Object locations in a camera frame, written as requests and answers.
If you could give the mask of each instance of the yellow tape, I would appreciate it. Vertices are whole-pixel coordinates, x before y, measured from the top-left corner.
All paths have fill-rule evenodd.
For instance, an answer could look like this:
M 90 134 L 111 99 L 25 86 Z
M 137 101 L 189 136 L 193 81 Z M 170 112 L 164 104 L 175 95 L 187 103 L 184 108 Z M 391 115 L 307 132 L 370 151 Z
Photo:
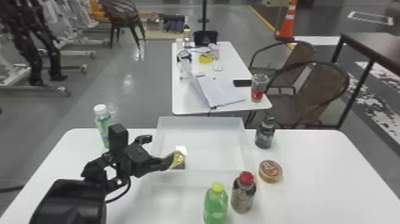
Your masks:
M 275 32 L 275 27 L 272 26 L 272 24 L 270 22 L 268 22 L 268 20 L 266 20 L 262 15 L 260 15 L 253 7 L 251 7 L 250 5 L 248 5 L 249 9 L 261 20 L 265 23 L 265 25 L 267 25 L 268 28 L 270 28 L 270 30 L 272 30 L 272 32 Z M 292 45 L 291 43 L 287 43 L 286 44 L 287 47 L 289 47 L 290 49 L 295 49 L 295 46 Z

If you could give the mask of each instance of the paper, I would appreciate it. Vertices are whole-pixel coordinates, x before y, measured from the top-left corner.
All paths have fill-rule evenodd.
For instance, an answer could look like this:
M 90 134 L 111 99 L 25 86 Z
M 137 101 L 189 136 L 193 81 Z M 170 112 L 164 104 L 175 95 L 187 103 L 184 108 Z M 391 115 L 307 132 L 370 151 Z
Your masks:
M 234 89 L 229 89 L 228 87 L 223 88 L 215 78 L 203 76 L 197 77 L 196 79 L 211 108 L 245 100 L 240 98 L 234 92 Z

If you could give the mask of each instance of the cable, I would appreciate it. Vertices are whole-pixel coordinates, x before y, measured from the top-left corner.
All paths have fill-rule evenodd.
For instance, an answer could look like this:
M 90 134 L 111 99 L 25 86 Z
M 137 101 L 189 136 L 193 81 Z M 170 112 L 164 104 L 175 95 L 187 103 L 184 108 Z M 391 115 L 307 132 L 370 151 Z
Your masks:
M 0 189 L 0 194 L 1 194 L 1 193 L 9 193 L 9 192 L 13 192 L 13 191 L 19 191 L 19 190 L 21 190 L 22 188 L 24 188 L 24 186 L 25 186 L 25 185 L 13 186 L 13 187 L 10 187 L 10 188 L 1 188 L 1 189 Z
M 127 176 L 127 178 L 128 178 L 128 186 L 126 187 L 125 191 L 122 192 L 120 195 L 118 195 L 118 196 L 112 198 L 112 199 L 105 200 L 105 203 L 106 203 L 106 204 L 115 202 L 115 201 L 117 201 L 118 199 L 120 199 L 122 196 L 124 196 L 126 193 L 128 193 L 128 191 L 129 191 L 129 189 L 130 189 L 131 182 L 130 182 L 130 177 L 129 177 L 129 175 L 126 175 L 126 176 Z
M 217 107 L 211 107 L 210 108 L 210 110 L 208 111 L 208 113 L 207 113 L 207 117 L 209 117 L 210 116 L 210 114 L 211 114 L 211 110 L 215 110 L 215 109 L 217 109 Z

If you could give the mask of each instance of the green bottle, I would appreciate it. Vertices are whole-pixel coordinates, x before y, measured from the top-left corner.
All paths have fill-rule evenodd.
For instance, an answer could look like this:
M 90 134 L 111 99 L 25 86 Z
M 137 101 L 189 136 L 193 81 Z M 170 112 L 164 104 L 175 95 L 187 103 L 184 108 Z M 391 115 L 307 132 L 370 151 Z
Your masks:
M 228 195 L 221 182 L 214 182 L 205 194 L 203 219 L 205 224 L 224 224 L 228 209 Z

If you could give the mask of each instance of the black phone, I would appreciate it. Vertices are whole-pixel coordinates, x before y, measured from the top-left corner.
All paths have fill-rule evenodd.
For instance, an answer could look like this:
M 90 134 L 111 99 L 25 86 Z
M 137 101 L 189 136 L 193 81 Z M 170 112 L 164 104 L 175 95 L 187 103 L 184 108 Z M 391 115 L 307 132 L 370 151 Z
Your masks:
M 251 79 L 235 79 L 233 81 L 235 87 L 246 87 L 251 86 Z

